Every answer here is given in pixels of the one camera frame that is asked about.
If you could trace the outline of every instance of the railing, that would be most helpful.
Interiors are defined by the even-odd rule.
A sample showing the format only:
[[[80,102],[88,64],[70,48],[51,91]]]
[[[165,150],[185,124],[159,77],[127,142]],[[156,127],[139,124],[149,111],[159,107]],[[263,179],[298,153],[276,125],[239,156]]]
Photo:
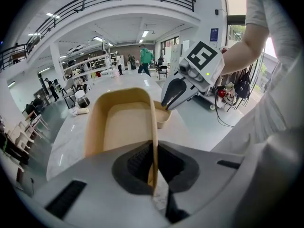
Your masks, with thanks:
[[[27,44],[21,44],[2,51],[0,53],[0,72],[6,67],[25,60],[29,54],[27,49]]]
[[[63,6],[59,10],[53,13],[52,17],[49,17],[46,19],[33,33],[33,36],[31,36],[28,40],[28,42],[24,45],[24,54],[26,57],[26,54],[29,54],[32,50],[32,48],[48,33],[50,32],[53,28],[55,28],[60,22],[65,20],[66,18],[72,16],[75,13],[82,12],[84,9],[87,9],[91,6],[101,4],[104,2],[109,2],[109,1],[114,1],[114,0],[74,0],[67,5]],[[187,8],[194,12],[194,3],[196,2],[195,0],[157,0],[161,2],[169,2],[173,3],[175,5]],[[11,64],[8,64],[2,60],[2,64],[0,65],[1,68],[5,68],[7,66],[10,66]]]

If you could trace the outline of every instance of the black vent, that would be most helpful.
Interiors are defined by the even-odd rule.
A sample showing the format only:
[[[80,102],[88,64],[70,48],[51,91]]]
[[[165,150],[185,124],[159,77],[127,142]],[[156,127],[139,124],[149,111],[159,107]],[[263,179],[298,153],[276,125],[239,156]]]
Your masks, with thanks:
[[[77,197],[85,188],[86,183],[74,180],[68,184],[59,195],[46,207],[46,210],[62,219],[71,208]]]

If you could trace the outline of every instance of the chair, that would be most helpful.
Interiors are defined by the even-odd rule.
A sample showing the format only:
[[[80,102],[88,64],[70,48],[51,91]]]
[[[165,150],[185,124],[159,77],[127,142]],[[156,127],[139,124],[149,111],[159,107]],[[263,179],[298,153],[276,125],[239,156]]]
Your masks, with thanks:
[[[66,105],[68,107],[68,109],[70,109],[70,107],[68,106],[68,103],[67,103],[67,99],[66,98],[70,98],[73,102],[75,102],[71,96],[75,94],[75,91],[76,91],[76,87],[74,85],[74,80],[72,78],[69,78],[66,82],[66,87],[64,87],[61,92],[62,92],[62,98],[64,98],[65,102],[66,102]]]
[[[165,78],[165,76],[167,77],[167,70],[168,67],[167,66],[160,66],[159,70],[158,70],[158,79],[161,79],[161,74],[163,74],[163,77]]]
[[[43,120],[41,114],[37,115],[35,113],[35,111],[31,112],[28,117],[25,120],[28,120],[32,115],[35,115],[36,117],[30,122],[30,124],[28,125],[28,128],[30,128],[36,135],[38,135],[40,138],[42,138],[42,136],[38,133],[38,131],[35,129],[35,127],[37,126],[37,124],[40,122],[42,123],[42,125],[50,131],[50,129],[47,127],[48,124],[46,123],[46,121]]]

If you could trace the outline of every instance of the black slot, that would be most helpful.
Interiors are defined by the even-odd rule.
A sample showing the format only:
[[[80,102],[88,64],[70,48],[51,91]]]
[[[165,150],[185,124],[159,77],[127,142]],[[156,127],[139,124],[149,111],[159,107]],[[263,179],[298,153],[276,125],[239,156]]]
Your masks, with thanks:
[[[112,166],[112,175],[127,192],[137,195],[152,195],[148,185],[149,169],[153,163],[153,143],[147,141],[119,156]]]
[[[86,183],[78,180],[71,181],[55,199],[46,206],[46,210],[62,219],[72,207],[77,197],[85,188]]]
[[[158,169],[173,193],[189,190],[200,174],[200,166],[192,157],[164,143],[158,145]]]
[[[241,164],[239,163],[235,163],[235,162],[231,162],[231,161],[225,161],[225,160],[220,160],[217,162],[217,164],[222,165],[222,166],[226,166],[229,168],[233,168],[233,169],[238,169],[240,167]]]

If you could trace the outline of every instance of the tan plastic tray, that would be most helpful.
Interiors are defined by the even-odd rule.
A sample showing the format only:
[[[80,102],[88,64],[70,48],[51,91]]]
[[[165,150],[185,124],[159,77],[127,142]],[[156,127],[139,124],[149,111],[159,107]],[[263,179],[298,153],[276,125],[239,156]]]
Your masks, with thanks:
[[[154,101],[155,106],[155,113],[156,113],[156,121],[157,121],[157,128],[161,129],[164,127],[166,122],[169,121],[172,111],[167,111],[167,106],[161,106],[159,101]]]
[[[89,116],[85,136],[85,157],[152,140],[153,176],[157,180],[156,114],[154,102],[145,90],[129,88],[100,96]]]

